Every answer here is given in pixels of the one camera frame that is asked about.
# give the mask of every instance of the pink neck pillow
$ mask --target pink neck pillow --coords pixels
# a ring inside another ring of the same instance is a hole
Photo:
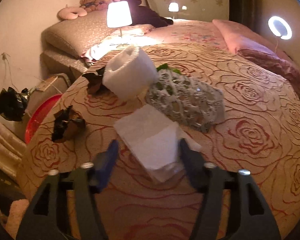
[[[65,20],[73,20],[76,19],[78,16],[86,16],[87,11],[80,7],[66,7],[59,11],[59,17]]]

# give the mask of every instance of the toilet paper roll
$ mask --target toilet paper roll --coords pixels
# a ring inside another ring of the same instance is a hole
[[[126,101],[157,79],[158,73],[150,57],[140,47],[129,46],[109,60],[102,83]]]

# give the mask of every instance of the lampshade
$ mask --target lampshade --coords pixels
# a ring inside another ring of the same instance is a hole
[[[127,1],[110,3],[107,12],[107,26],[119,28],[132,24],[130,9]]]
[[[172,2],[169,4],[169,12],[178,12],[179,5],[176,2]]]

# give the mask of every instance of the round bed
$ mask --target round bed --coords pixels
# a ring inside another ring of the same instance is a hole
[[[205,160],[229,171],[251,171],[281,236],[287,236],[300,219],[300,101],[290,83],[213,47],[174,43],[143,49],[156,66],[168,63],[223,91],[223,123],[206,134],[181,128],[202,146]],[[88,72],[105,66],[118,52],[109,52]],[[110,182],[95,196],[109,239],[188,239],[202,196],[183,171],[165,183],[154,184],[113,128],[118,119],[142,107],[144,98],[123,102],[109,91],[91,96],[87,84],[83,77],[76,80],[27,146],[17,174],[24,194],[31,199],[49,170],[75,169],[117,139],[120,153]],[[87,128],[74,141],[53,143],[53,114],[69,105],[80,112]],[[69,192],[68,196],[73,234],[78,237],[73,195]],[[229,192],[225,192],[219,237],[225,234],[228,208]]]

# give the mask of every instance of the screw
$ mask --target screw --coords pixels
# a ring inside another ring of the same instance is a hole
[[[55,175],[58,175],[58,174],[59,174],[58,170],[50,170],[50,171],[48,171],[48,175],[49,176],[55,176]]]
[[[245,169],[238,170],[238,173],[239,173],[240,175],[243,175],[243,176],[248,176],[248,175],[250,175],[250,174],[251,174],[251,172],[250,172],[250,171],[248,171],[248,170],[245,170]]]
[[[207,169],[214,169],[217,165],[215,165],[214,163],[204,163],[203,166],[205,166]]]
[[[93,163],[82,163],[80,167],[83,169],[90,169],[93,167]]]

